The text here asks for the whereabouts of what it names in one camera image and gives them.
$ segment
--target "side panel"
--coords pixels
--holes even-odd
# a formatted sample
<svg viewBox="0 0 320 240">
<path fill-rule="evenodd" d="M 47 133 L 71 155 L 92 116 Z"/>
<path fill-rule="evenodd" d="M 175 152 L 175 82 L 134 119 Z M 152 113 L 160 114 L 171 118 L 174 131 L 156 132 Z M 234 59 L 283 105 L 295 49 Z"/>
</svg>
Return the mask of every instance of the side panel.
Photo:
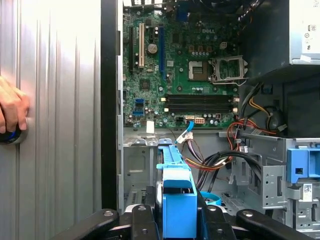
<svg viewBox="0 0 320 240">
<path fill-rule="evenodd" d="M 0 74 L 30 97 L 0 146 L 0 233 L 45 240 L 101 208 L 100 1 L 2 0 Z"/>
</svg>

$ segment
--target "pci express slot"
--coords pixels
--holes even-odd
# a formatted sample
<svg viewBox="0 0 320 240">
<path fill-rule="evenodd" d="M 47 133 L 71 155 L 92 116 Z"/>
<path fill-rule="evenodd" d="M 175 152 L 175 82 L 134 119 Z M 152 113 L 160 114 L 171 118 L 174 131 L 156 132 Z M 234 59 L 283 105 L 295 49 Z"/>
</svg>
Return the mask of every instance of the pci express slot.
<svg viewBox="0 0 320 240">
<path fill-rule="evenodd" d="M 129 27 L 129 73 L 134 73 L 134 27 Z"/>
<path fill-rule="evenodd" d="M 139 23 L 139 68 L 145 66 L 145 24 Z"/>
<path fill-rule="evenodd" d="M 159 70 L 162 79 L 165 80 L 165 29 L 163 26 L 159 27 Z"/>
<path fill-rule="evenodd" d="M 228 95 L 167 94 L 165 107 L 175 113 L 230 113 L 233 109 Z"/>
</svg>

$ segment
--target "hand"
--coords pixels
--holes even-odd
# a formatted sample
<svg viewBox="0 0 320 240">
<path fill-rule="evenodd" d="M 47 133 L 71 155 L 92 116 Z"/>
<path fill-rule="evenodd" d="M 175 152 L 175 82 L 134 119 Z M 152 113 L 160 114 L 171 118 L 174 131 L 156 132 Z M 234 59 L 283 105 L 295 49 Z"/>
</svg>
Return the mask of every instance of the hand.
<svg viewBox="0 0 320 240">
<path fill-rule="evenodd" d="M 17 124 L 20 130 L 27 129 L 26 116 L 29 109 L 28 96 L 11 86 L 0 76 L 0 133 L 14 132 Z"/>
</svg>

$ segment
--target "green motherboard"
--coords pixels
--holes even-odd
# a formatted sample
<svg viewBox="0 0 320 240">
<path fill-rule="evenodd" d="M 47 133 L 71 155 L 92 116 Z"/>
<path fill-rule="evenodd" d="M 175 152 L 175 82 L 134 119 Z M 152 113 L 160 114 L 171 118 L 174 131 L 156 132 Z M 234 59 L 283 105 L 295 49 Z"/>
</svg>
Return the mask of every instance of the green motherboard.
<svg viewBox="0 0 320 240">
<path fill-rule="evenodd" d="M 234 120 L 238 88 L 213 84 L 214 59 L 240 55 L 237 18 L 165 11 L 123 14 L 123 113 L 126 127 L 225 128 Z M 239 75 L 221 61 L 220 78 Z"/>
</svg>

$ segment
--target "blue latch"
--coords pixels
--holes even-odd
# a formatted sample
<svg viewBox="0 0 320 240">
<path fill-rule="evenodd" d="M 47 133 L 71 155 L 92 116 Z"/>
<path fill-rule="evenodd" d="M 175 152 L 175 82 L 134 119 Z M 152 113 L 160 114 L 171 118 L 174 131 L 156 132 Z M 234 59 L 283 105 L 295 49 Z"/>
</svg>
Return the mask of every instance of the blue latch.
<svg viewBox="0 0 320 240">
<path fill-rule="evenodd" d="M 320 148 L 287 150 L 286 180 L 295 184 L 299 178 L 320 178 Z"/>
<path fill-rule="evenodd" d="M 162 237 L 197 237 L 197 189 L 190 167 L 174 145 L 159 146 L 163 163 Z"/>
</svg>

